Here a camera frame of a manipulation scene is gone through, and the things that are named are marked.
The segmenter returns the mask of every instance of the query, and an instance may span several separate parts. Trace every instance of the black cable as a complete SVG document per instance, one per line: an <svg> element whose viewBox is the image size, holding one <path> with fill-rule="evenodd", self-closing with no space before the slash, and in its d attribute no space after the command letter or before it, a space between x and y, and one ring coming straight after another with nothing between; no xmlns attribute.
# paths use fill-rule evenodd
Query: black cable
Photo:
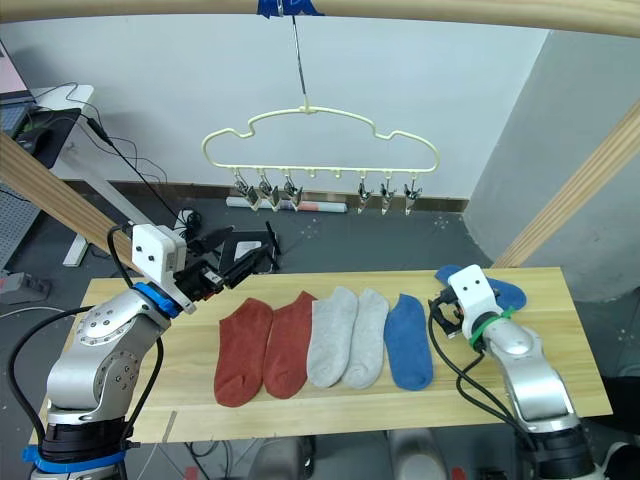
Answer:
<svg viewBox="0 0 640 480"><path fill-rule="evenodd" d="M213 452L213 450L216 449L217 447L217 443L218 442L214 442L213 445L211 446L211 448L208 450L209 453ZM189 454L191 455L191 458L193 459L193 461L195 462L195 464L198 466L198 469L200 470L200 473L202 473L202 476L206 479L206 480L211 480L211 477L209 477L209 474L207 474L207 472L205 471L204 467L202 466L202 464L200 463L200 460L198 460L201 457L205 457L206 455L208 455L209 453L207 453L206 455L197 455L194 450L193 450L193 442L187 443L184 442L184 446L187 447L187 450L189 451Z"/></svg>
<svg viewBox="0 0 640 480"><path fill-rule="evenodd" d="M60 320L61 318L66 318L70 315L76 315L78 313L86 312L87 310L90 310L92 308L93 308L93 305L88 307L73 308L71 310L67 310L66 312L57 313L55 315L52 315L49 318L46 318L45 320L42 320L35 326L31 327L27 331L27 333L25 333L20 338L20 340L18 340L16 345L13 347L13 350L11 351L11 355L9 355L9 361L7 363L9 388L11 389L11 393L13 393L13 396L15 397L16 401L20 405L20 408L22 408L24 413L26 413L27 416L29 417L29 421L31 422L34 430L36 431L36 436L38 437L38 450L40 450L42 446L42 440L44 439L44 436L45 436L44 426L40 422L40 417L38 417L38 413L31 406L31 404L27 400L27 397L25 397L24 393L20 389L20 386L18 385L18 381L16 380L16 359L18 358L18 354L20 353L20 350L22 349L22 347L24 347L24 345L29 341L29 339L33 337L33 335L35 335L38 331L42 330L47 325L50 325L51 323L57 320Z"/></svg>
<svg viewBox="0 0 640 480"><path fill-rule="evenodd" d="M211 445L209 446L209 448L202 453L198 453L195 451L195 449L193 448L193 442L189 442L189 443L185 442L185 445L189 449L189 452L194 457L202 458L202 457L211 455L218 448L218 445L220 445L220 442L219 441L211 442Z"/></svg>
<svg viewBox="0 0 640 480"><path fill-rule="evenodd" d="M124 460L118 462L118 475L120 475L120 480L129 480L127 476L127 466L124 463Z"/></svg>
<svg viewBox="0 0 640 480"><path fill-rule="evenodd" d="M19 197L18 195L15 195L15 194L13 194L11 192L7 192L6 190L4 190L2 188L0 188L0 193L4 193L5 195L9 195L10 197L15 198L16 200L20 200L21 202L29 202L29 200L27 200L26 198Z"/></svg>
<svg viewBox="0 0 640 480"><path fill-rule="evenodd" d="M469 384L471 384L474 388L476 388L477 390L480 391L480 393L482 393L483 395L485 395L489 400L491 400L500 410L502 410L504 416L508 417L511 420L515 420L513 418L513 415L511 414L511 412L509 411L509 409L500 401L498 400L498 398L491 393L489 390L487 390L485 387L483 387L482 385L480 385L478 382L476 382L473 378L471 378L470 376L468 376L465 372L463 372L462 370L460 370L460 368L453 363L449 357L447 357L447 355L442 351L442 349L440 348L440 344L438 343L438 340L436 339L436 336L433 332L433 314L431 312L429 312L429 321L427 322L427 326L429 328L429 338L431 339L431 343L433 343L433 347L436 350L436 353L438 354L438 356L440 358L442 358L442 361L451 369L453 370L455 373L458 374L458 376L464 378L467 382L469 382Z"/></svg>
<svg viewBox="0 0 640 480"><path fill-rule="evenodd" d="M134 275L139 275L138 272L136 272L133 268L125 267L125 270L127 270L127 273L133 273ZM116 278L116 277L122 278L122 275L120 275L120 272L118 270L116 270L111 275L109 275L109 278Z"/></svg>
<svg viewBox="0 0 640 480"><path fill-rule="evenodd" d="M95 245L89 245L89 253L91 253L91 256L96 257L96 258L100 258L102 260L105 260L107 258L111 258L111 255L109 255L108 253L102 253L102 252L96 252L96 246Z"/></svg>
<svg viewBox="0 0 640 480"><path fill-rule="evenodd" d="M222 446L224 447L224 452L225 452L225 457L227 458L227 462L226 465L224 467L224 478L225 480L229 479L229 476L231 475L231 468L232 468L232 460L233 460L233 450L231 450L231 445L229 445L229 442L227 440L224 440L222 442Z"/></svg>
<svg viewBox="0 0 640 480"><path fill-rule="evenodd" d="M136 167L134 167L129 162L129 160L127 160L127 157L125 157L120 152L120 150L118 150L118 147L116 147L113 142L111 142L111 144L109 146L111 148L113 148L115 150L115 152L120 156L120 158L122 158L122 160L129 166L129 168L131 168L136 173L136 175L138 175L138 177L140 177L140 180L142 180L144 182L144 184L147 186L149 191L151 193L153 193L153 195L158 199L158 201L160 203L162 203L162 205L164 205L164 208L166 208L171 213L171 215L173 215L178 221L182 222L182 220L180 219L180 216L176 212L174 212L173 209L169 206L169 204L167 204L167 202L165 202L164 198L162 198L160 196L160 194L154 190L154 188L151 186L151 184L149 184L149 182L147 182L147 179L142 176L142 174L138 171L138 169L136 169Z"/></svg>
<svg viewBox="0 0 640 480"><path fill-rule="evenodd" d="M49 92L53 92L54 90L57 90L58 88L69 87L71 85L73 85L73 88L71 90L69 90L69 93L67 93L65 95L65 97L64 97L65 100L68 100L70 102L81 103L82 105L88 105L89 107L91 107L96 112L96 115L98 117L98 123L100 124L100 126L102 126L102 118L100 117L100 110L98 110L98 107L96 107L95 105L93 105L92 103L89 103L89 102L83 102L82 100L76 100L74 98L69 98L71 96L71 94L78 89L78 87L79 87L78 82L67 82L67 83L62 83L60 85L56 85L55 87L50 88L49 90L45 90L44 92L39 93L38 95L34 96L33 98L42 97L43 95L46 95Z"/></svg>
<svg viewBox="0 0 640 480"><path fill-rule="evenodd" d="M147 386L144 387L144 391L142 392L142 395L140 395L140 400L138 400L138 403L133 409L133 413L131 413L131 416L129 417L127 426L124 428L122 436L120 437L120 443L123 446L125 441L127 440L127 437L133 432L133 425L136 423L136 420L138 419L138 416L142 411L142 407L144 407L144 402L147 401L147 398L151 393L151 389L153 388L154 383L156 383L156 379L158 378L158 374L160 373L160 368L162 368L162 360L164 359L164 345L162 344L162 339L160 337L158 337L158 339L156 340L156 349L158 353L156 356L156 364L153 367L153 372L151 372L151 376L149 377Z"/></svg>
<svg viewBox="0 0 640 480"><path fill-rule="evenodd" d="M180 230L178 235L187 240L192 240L200 231L200 227L202 227L202 215L198 213L196 210L193 210L186 218L184 218L184 214L182 211L180 212L180 221L182 221L183 227L176 227L174 230Z"/></svg>
<svg viewBox="0 0 640 480"><path fill-rule="evenodd" d="M75 118L71 118L71 117L63 117L63 116L55 116L56 112L60 112L60 110L53 110L51 108L48 107L39 107L40 109L47 109L51 111L51 116L43 121L42 123L38 124L37 126L35 125L34 121L33 121L33 117L29 114L29 112L27 112L27 117L29 118L29 129L33 129L36 127L48 127L50 125L53 125L54 123L60 121L60 120L68 120L70 122L75 123L78 128L80 128L80 130L82 130L82 133L84 133L86 135L86 137L91 141L91 143L93 143L94 147L96 147L98 150L103 151L104 153L108 153L109 155L114 155L116 157L119 157L120 155L118 155L117 153L114 153L110 150L107 150L106 148L102 148L100 145L98 145L96 143L96 141L93 139L93 137L91 135L89 135L89 133L82 127L82 125L80 125L77 121L77 119ZM84 113L80 113L80 116L89 119L89 117L87 117ZM109 137L110 139L113 140L119 140L122 142L127 142L130 143L131 145L133 145L133 149L134 149L134 155L133 157L129 157L127 156L126 158L130 158L133 159L135 162L135 167L136 169L138 169L138 160L144 160L145 162L148 162L149 164L153 165L154 167L156 167L158 170L160 170L162 172L162 176L164 177L164 183L168 183L169 182L169 178L167 176L167 172L157 163L153 162L152 160L146 158L146 157L139 157L138 156L138 146L136 145L136 143L132 140L129 140L127 138L120 138L120 137ZM140 172L142 175L146 175L147 177L152 177L156 180L156 182L158 183L162 183L162 181L160 180L160 177L158 177L157 175L154 175L153 173L147 173L147 172Z"/></svg>
<svg viewBox="0 0 640 480"><path fill-rule="evenodd" d="M111 257L113 258L113 262L116 264L118 271L120 272L120 276L126 282L129 288L133 287L133 282L131 281L131 277L127 273L127 270L122 265L120 261L120 257L118 257L118 252L116 250L116 246L113 243L113 234L122 230L124 228L123 225L115 225L109 229L109 233L107 233L107 245L109 246L109 253L111 253Z"/></svg>
<svg viewBox="0 0 640 480"><path fill-rule="evenodd" d="M502 410L503 413L498 412L497 410L495 410L494 408L490 407L489 405L481 402L480 400L478 400L478 399L472 397L471 395L469 395L468 393L466 393L462 389L461 383L458 383L458 380L456 380L456 388L458 389L458 393L460 393L462 398L464 398L466 401L468 401L472 405L480 408L481 410L489 413L490 415L493 415L494 417L502 420L506 424L508 424L511 427L513 427L515 429L515 431L521 435L522 439L525 442L527 442L528 447L532 451L534 451L535 450L535 445L533 443L533 440L531 440L531 437L529 436L529 433L522 426L520 426L517 423L517 421L515 420L515 418L511 414L511 412L509 412L509 410L507 409L507 407L500 400L498 400L498 398L496 398L495 395L493 395L489 390L487 390L485 387L483 387L478 382L476 382L473 378L471 378L470 376L467 375L467 372L469 370L471 370L471 368L475 367L478 363L480 363L480 361L482 361L482 359L484 358L484 354L482 354L482 356L477 357L473 362L471 362L469 365L467 365L467 367L465 367L466 371L465 370L460 370L460 368L455 363L453 363L449 359L449 357L447 357L447 355L440 348L440 344L438 343L438 340L436 339L436 336L435 336L434 331L433 331L433 314L431 312L429 313L429 320L427 322L427 327L428 327L428 330L429 330L429 338L431 339L431 343L433 344L433 348L435 349L435 351L438 354L438 356L442 359L442 361L451 370L453 370L455 373L458 374L458 378L462 378L462 379L466 380L469 384L471 384L474 388L476 388L480 393L482 393L487 398L489 398L493 403L495 403L498 406L498 408L500 408L500 410Z"/></svg>
<svg viewBox="0 0 640 480"><path fill-rule="evenodd" d="M126 142L126 143L129 143L130 145L132 145L132 146L133 146L134 155L135 155L135 157L134 157L134 158L135 158L135 160L136 160L136 168L138 167L137 160L144 160L145 162L147 162L147 163L149 163L149 164L153 165L153 166L154 166L154 167L156 167L158 170L160 170L160 171L162 172L162 176L164 177L164 183L165 183L165 184L166 184L166 183L169 183L169 177L167 176L167 172L165 171L165 169L164 169L164 168L162 168L160 165L158 165L157 163L153 162L152 160L149 160L149 159L148 159L148 158L146 158L146 157L139 157L139 156L138 156L138 145L136 145L136 142L134 142L133 140L129 140L128 138L121 138L121 137L109 137L109 138L110 138L111 140L118 140L118 141L120 141L120 142Z"/></svg>

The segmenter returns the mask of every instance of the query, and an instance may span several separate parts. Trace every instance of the metal clip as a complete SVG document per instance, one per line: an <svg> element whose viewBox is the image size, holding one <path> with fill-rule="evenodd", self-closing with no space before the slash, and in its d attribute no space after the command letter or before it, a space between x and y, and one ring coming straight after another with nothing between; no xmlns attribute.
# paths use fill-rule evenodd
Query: metal clip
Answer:
<svg viewBox="0 0 640 480"><path fill-rule="evenodd" d="M418 199L418 197L420 197L420 194L422 193L422 188L415 190L415 183L416 183L416 180L415 178L413 178L411 180L411 189L409 189L406 183L404 184L404 195L405 195L404 214L405 215L411 214L411 211L413 210L413 205L416 203L416 200Z"/></svg>
<svg viewBox="0 0 640 480"><path fill-rule="evenodd" d="M302 187L296 188L295 184L293 183L293 180L291 179L291 175L289 175L288 173L285 173L284 176L287 179L287 181L285 182L284 187L282 187L282 189L284 190L284 193L286 193L289 196L289 199L291 200L291 205L293 206L293 209L297 212L298 207L300 206L300 203L302 203Z"/></svg>
<svg viewBox="0 0 640 480"><path fill-rule="evenodd" d="M251 210L253 210L254 212L257 211L258 208L260 208L261 200L255 188L247 183L247 181L240 174L240 170L234 170L233 175L234 177L236 177L236 190L238 190L238 192L240 192L240 195L242 195L244 199L249 203Z"/></svg>
<svg viewBox="0 0 640 480"><path fill-rule="evenodd" d="M358 186L358 196L360 197L360 203L358 205L358 215L360 215L362 211L365 208L367 208L367 203L369 202L369 199L371 198L372 193L373 193L373 190L370 192L367 192L367 189L364 186L364 177L361 177L360 185Z"/></svg>
<svg viewBox="0 0 640 480"><path fill-rule="evenodd" d="M278 186L271 186L269 180L267 179L267 175L264 173L264 170L260 171L259 174L260 185L258 185L258 188L260 190L260 194L271 204L271 210L277 212L278 206L280 204L280 192L278 192Z"/></svg>
<svg viewBox="0 0 640 480"><path fill-rule="evenodd" d="M382 196L382 214L383 215L386 215L389 209L391 208L393 195L396 193L395 190L394 191L389 190L389 180L390 178L387 178L386 185L384 183L380 184L380 195Z"/></svg>

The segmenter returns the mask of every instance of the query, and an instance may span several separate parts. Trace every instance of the white desk leg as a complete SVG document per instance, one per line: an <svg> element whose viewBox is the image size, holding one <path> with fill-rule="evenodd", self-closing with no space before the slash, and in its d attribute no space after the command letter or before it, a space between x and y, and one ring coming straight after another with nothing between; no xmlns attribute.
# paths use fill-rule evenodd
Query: white desk leg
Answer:
<svg viewBox="0 0 640 480"><path fill-rule="evenodd" d="M62 160L71 167L78 175L91 185L96 192L104 197L111 205L120 210L129 220L136 224L150 223L140 210L134 207L113 185L107 182L102 176L86 162L78 158L78 154L73 147L64 147L58 160Z"/></svg>
<svg viewBox="0 0 640 480"><path fill-rule="evenodd" d="M76 238L73 239L73 243L69 247L67 256L64 257L64 260L62 261L62 265L64 267L80 266L80 264L82 263L82 259L84 258L84 254L87 253L88 248L89 243L87 242L87 239L79 233L76 233Z"/></svg>

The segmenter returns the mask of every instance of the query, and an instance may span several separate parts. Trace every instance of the blue sock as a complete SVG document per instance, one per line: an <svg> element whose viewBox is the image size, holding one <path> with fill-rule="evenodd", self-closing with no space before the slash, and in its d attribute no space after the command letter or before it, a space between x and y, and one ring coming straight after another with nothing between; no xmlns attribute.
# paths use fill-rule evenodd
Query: blue sock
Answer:
<svg viewBox="0 0 640 480"><path fill-rule="evenodd" d="M427 345L427 320L420 301L400 294L384 327L393 381L405 390L422 390L433 380L431 352Z"/></svg>
<svg viewBox="0 0 640 480"><path fill-rule="evenodd" d="M458 265L445 265L436 272L436 278L444 285L449 286L449 277L460 270L462 270L462 268ZM508 308L520 310L527 304L527 296L513 283L503 282L502 280L496 280L495 278L487 278L487 280L489 281L491 288L495 288L500 292L500 295L496 298L496 303L503 310Z"/></svg>

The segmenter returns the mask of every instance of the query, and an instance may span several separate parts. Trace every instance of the wooden tabletop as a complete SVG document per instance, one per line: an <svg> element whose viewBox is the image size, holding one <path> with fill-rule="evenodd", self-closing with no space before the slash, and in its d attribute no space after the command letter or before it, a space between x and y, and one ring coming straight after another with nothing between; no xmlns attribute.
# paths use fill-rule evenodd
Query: wooden tabletop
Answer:
<svg viewBox="0 0 640 480"><path fill-rule="evenodd" d="M413 295L426 304L442 288L433 274L433 271L412 271L254 275L236 289L200 302L193 315L176 318L163 336L164 364L138 418L134 439L177 442L496 422L458 395L454 375L433 349L434 381L421 392L397 388L385 358L382 375L363 391L342 383L320 389L307 381L288 400L271 397L263 387L253 400L239 408L215 402L213 375L218 358L218 321L247 297L278 308L293 302L303 289L323 298L331 295L336 285L343 285L357 294L366 287L373 288L388 298L392 308L400 293ZM526 292L527 306L514 314L513 320L540 334L547 358L564 378L578 414L611 413L560 269L491 270L490 276L515 283ZM95 279L89 285L84 304L104 302L123 288L120 279ZM443 349L455 362L465 365L475 357L461 335L447 340L436 328ZM154 362L152 349L143 362L132 407ZM502 377L491 359L474 369L473 376L508 403Z"/></svg>

